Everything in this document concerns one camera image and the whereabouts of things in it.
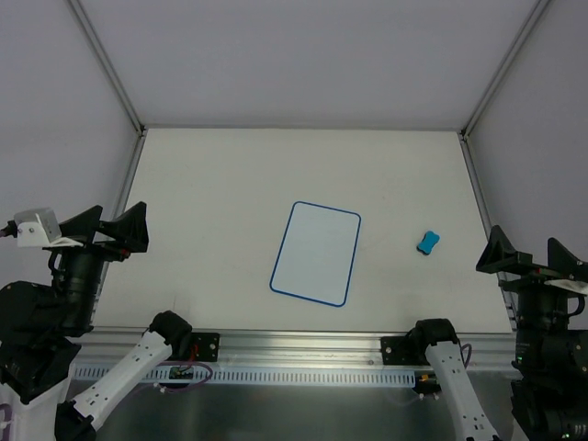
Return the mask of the blue whiteboard eraser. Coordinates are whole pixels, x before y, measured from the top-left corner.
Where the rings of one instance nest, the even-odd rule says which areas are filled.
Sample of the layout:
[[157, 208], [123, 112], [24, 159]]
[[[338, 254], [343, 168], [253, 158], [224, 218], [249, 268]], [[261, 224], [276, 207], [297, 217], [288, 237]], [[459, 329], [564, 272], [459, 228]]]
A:
[[423, 255], [430, 255], [439, 241], [440, 236], [436, 232], [427, 231], [416, 245], [416, 250]]

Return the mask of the blue framed whiteboard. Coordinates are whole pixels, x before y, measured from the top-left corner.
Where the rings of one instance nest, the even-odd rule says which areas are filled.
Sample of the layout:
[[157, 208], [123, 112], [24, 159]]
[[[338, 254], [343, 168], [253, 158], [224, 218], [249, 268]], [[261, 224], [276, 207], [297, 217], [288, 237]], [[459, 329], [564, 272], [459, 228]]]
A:
[[345, 306], [361, 225], [356, 212], [295, 202], [269, 279], [270, 290], [334, 308]]

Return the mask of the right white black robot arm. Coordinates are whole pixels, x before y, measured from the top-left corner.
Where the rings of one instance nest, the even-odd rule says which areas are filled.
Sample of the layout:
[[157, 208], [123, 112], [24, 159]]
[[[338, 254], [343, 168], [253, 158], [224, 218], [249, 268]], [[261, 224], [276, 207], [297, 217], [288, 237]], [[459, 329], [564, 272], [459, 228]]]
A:
[[[517, 250], [503, 229], [491, 228], [476, 264], [484, 274], [505, 273], [501, 290], [514, 294], [511, 414], [528, 440], [587, 437], [587, 332], [570, 327], [587, 309], [587, 264], [555, 238], [544, 265]], [[462, 343], [447, 319], [418, 321], [407, 333], [413, 358], [433, 370], [458, 440], [498, 440], [470, 383]]]

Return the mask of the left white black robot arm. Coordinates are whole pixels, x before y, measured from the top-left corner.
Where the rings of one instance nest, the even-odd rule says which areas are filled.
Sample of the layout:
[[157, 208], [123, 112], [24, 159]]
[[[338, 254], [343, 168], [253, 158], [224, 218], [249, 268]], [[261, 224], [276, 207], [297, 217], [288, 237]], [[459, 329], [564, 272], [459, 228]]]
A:
[[113, 220], [100, 205], [59, 222], [50, 208], [21, 211], [1, 230], [20, 248], [50, 252], [51, 283], [15, 281], [1, 289], [1, 437], [4, 440], [94, 440], [106, 419], [159, 364], [185, 360], [191, 325], [158, 313], [141, 340], [103, 378], [65, 398], [81, 345], [92, 331], [105, 264], [143, 254], [147, 206], [138, 202]]

